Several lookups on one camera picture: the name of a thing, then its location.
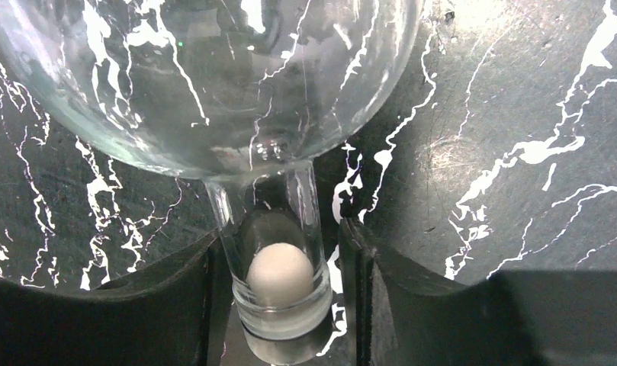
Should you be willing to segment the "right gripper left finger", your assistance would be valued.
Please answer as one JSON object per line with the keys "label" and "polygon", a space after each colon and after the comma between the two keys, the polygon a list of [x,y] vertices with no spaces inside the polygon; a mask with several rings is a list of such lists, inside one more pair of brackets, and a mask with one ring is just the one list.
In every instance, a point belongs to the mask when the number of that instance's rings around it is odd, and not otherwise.
{"label": "right gripper left finger", "polygon": [[216,232],[91,291],[0,278],[0,365],[218,365],[226,330]]}

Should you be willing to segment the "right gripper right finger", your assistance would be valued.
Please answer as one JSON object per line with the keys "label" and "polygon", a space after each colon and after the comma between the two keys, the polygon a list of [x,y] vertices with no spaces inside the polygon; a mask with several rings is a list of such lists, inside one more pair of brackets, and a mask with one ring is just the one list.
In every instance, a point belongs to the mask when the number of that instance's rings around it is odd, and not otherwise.
{"label": "right gripper right finger", "polygon": [[617,271],[499,271],[471,286],[339,225],[353,365],[617,365]]}

